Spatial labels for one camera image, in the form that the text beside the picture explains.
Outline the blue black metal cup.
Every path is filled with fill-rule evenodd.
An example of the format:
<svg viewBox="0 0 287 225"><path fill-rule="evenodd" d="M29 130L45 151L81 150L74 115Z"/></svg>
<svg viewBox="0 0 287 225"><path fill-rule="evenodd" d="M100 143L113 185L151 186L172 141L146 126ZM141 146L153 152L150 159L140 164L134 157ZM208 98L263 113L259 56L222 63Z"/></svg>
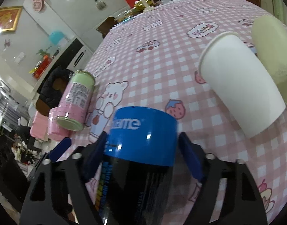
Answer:
<svg viewBox="0 0 287 225"><path fill-rule="evenodd" d="M103 156L96 208L104 224L161 224L177 150L177 120L157 109L123 107Z"/></svg>

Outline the pink plastic cup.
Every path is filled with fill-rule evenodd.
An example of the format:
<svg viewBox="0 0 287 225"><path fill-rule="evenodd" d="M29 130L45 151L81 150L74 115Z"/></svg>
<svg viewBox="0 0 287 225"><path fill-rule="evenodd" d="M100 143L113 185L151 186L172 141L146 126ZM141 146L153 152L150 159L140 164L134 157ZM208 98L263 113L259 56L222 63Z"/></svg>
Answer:
<svg viewBox="0 0 287 225"><path fill-rule="evenodd" d="M52 108L49 111L47 136L54 141L61 141L65 137L70 137L71 132L60 125L58 125L56 118L62 116L62 112L58 107Z"/></svg>

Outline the white paper cup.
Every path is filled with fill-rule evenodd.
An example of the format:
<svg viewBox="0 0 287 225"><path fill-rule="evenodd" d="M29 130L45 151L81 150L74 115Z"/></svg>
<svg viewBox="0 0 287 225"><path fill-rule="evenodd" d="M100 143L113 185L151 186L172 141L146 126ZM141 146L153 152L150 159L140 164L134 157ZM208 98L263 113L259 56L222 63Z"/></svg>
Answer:
<svg viewBox="0 0 287 225"><path fill-rule="evenodd" d="M270 74L237 33L213 38L200 56L198 71L247 138L267 129L286 108Z"/></svg>

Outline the large green fuzzy cup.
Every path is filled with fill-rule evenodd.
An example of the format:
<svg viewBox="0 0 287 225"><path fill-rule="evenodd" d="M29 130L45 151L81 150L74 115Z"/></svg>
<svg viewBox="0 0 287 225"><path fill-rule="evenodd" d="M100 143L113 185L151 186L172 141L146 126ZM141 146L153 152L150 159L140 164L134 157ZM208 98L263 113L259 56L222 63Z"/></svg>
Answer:
<svg viewBox="0 0 287 225"><path fill-rule="evenodd" d="M287 29L276 17L263 15L254 20L251 32L257 56L287 104Z"/></svg>

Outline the pink green labelled can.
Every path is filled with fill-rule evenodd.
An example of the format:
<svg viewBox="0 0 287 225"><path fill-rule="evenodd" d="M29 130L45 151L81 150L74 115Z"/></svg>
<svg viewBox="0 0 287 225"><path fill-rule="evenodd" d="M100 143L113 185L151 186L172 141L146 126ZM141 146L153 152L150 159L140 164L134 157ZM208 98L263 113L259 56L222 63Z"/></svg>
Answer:
<svg viewBox="0 0 287 225"><path fill-rule="evenodd" d="M82 130L94 88L95 78L90 72L75 71L57 107L56 123L69 131Z"/></svg>

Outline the black jacket on chair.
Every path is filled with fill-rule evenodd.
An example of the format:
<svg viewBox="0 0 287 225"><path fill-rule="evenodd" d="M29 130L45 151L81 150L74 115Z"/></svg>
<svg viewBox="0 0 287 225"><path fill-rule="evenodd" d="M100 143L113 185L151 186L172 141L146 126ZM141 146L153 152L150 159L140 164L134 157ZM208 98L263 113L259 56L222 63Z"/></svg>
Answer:
<svg viewBox="0 0 287 225"><path fill-rule="evenodd" d="M50 108L57 107L72 74L69 69L55 68L44 82L39 99Z"/></svg>

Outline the potted green plant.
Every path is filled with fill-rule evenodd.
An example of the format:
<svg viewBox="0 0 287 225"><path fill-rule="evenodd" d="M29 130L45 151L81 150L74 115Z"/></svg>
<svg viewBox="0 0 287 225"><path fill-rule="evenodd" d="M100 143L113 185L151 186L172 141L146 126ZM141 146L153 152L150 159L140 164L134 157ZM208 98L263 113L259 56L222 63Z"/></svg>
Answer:
<svg viewBox="0 0 287 225"><path fill-rule="evenodd" d="M36 55L39 55L41 57L41 60L45 60L46 58L51 57L50 53L49 53L49 49L51 48L51 46L49 46L48 48L46 48L46 50L40 49Z"/></svg>

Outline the white black sideboard cabinet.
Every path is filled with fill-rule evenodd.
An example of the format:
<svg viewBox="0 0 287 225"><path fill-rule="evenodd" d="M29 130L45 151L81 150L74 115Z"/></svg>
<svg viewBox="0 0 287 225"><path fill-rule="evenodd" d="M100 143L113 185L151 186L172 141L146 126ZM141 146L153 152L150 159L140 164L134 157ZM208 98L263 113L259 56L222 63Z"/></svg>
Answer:
<svg viewBox="0 0 287 225"><path fill-rule="evenodd" d="M64 46L63 49L60 50L56 57L52 59L50 64L42 72L35 83L33 92L40 93L44 82L55 68L61 67L73 72L85 69L92 55L93 52L83 42L81 42L78 37L74 37Z"/></svg>

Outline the blue white humidifier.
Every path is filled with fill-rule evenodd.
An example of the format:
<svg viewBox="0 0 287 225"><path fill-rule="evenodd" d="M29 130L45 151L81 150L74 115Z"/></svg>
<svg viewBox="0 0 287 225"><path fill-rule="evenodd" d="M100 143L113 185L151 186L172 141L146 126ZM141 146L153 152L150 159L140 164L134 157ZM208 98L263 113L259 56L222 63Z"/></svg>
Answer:
<svg viewBox="0 0 287 225"><path fill-rule="evenodd" d="M57 45L63 38L65 35L61 31L54 31L49 35L49 40L54 45Z"/></svg>

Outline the pink checkered tablecloth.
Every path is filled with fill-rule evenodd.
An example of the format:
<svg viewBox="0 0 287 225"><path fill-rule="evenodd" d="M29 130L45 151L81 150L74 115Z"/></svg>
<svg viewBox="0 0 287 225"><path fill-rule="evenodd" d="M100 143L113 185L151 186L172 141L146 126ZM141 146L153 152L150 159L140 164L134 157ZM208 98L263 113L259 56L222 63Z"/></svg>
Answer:
<svg viewBox="0 0 287 225"><path fill-rule="evenodd" d="M112 29L86 70L96 75L89 112L108 86L122 86L114 108L161 111L183 106L179 131L218 158L247 162L272 222L287 203L287 108L267 130L246 139L227 108L196 72L208 42L235 32L248 46L266 10L245 0L179 0Z"/></svg>

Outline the brown chair left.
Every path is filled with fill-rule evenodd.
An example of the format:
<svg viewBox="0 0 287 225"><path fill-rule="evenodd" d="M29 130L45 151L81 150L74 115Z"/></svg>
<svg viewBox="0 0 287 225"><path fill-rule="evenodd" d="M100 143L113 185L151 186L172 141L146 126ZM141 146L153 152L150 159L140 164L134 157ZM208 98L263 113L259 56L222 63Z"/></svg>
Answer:
<svg viewBox="0 0 287 225"><path fill-rule="evenodd" d="M117 24L118 22L114 17L108 17L96 30L102 34L102 38L105 38L109 31Z"/></svg>

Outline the gold framed red picture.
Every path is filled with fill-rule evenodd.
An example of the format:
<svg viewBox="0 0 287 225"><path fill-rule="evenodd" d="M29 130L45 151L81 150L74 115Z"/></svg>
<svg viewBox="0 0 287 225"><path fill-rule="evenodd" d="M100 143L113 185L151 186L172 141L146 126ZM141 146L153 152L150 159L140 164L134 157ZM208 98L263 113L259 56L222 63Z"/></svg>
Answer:
<svg viewBox="0 0 287 225"><path fill-rule="evenodd" d="M16 31L23 7L0 8L0 33Z"/></svg>

